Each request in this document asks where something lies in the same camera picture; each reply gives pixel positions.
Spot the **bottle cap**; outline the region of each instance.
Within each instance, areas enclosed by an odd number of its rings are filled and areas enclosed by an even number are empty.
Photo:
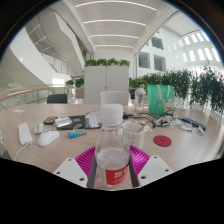
[[[103,123],[118,124],[123,120],[123,106],[121,104],[104,104],[101,106]]]

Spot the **red label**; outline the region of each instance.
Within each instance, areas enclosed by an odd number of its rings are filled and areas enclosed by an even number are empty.
[[[119,170],[105,170],[107,184],[117,185],[123,182],[124,179],[126,178],[127,169],[128,169],[128,164]]]

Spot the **computer mouse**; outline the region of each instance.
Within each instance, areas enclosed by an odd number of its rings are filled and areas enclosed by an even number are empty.
[[[37,140],[39,146],[49,145],[51,142],[59,137],[59,132],[55,130],[47,130],[41,133]]]

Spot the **window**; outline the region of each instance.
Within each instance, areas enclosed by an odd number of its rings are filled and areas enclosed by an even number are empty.
[[[188,37],[185,37],[184,40],[185,40],[186,45],[190,44],[190,41],[189,41]]]
[[[157,38],[157,37],[152,37],[152,46],[153,47],[157,47],[163,50],[163,42],[161,39]]]
[[[183,53],[184,62],[187,62],[187,55],[186,53]]]
[[[208,60],[213,60],[213,59],[212,59],[212,55],[211,55],[211,53],[210,53],[210,51],[209,51],[208,48],[205,48],[205,53],[206,53],[206,55],[207,55],[207,57],[208,57]]]
[[[195,37],[194,34],[191,35],[192,40],[194,41],[194,43],[198,42],[197,38]]]
[[[215,55],[215,59],[216,59],[216,61],[220,61],[216,49],[215,49],[215,48],[212,48],[212,51],[213,51],[213,54]]]
[[[179,40],[179,44],[180,44],[180,47],[183,47],[184,46],[182,40]]]
[[[165,58],[154,55],[154,70],[161,71],[161,72],[166,71]]]
[[[201,61],[205,60],[204,54],[202,52],[202,49],[198,49],[198,55],[199,55],[199,58],[200,58]]]
[[[207,35],[206,35],[205,33],[202,33],[202,34],[203,34],[203,36],[205,37],[205,39],[206,39],[207,41],[209,41]]]
[[[189,51],[191,61],[195,61],[195,56],[193,51]]]
[[[200,41],[204,41],[204,39],[202,38],[201,34],[200,33],[197,33],[197,36],[199,38]]]
[[[138,55],[138,66],[141,68],[150,68],[149,66],[149,54],[140,52]]]

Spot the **cup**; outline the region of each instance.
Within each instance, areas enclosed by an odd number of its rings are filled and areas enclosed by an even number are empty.
[[[123,128],[126,131],[130,145],[141,149],[144,143],[145,129],[143,128],[139,133],[138,130],[142,128],[140,124],[123,124]]]

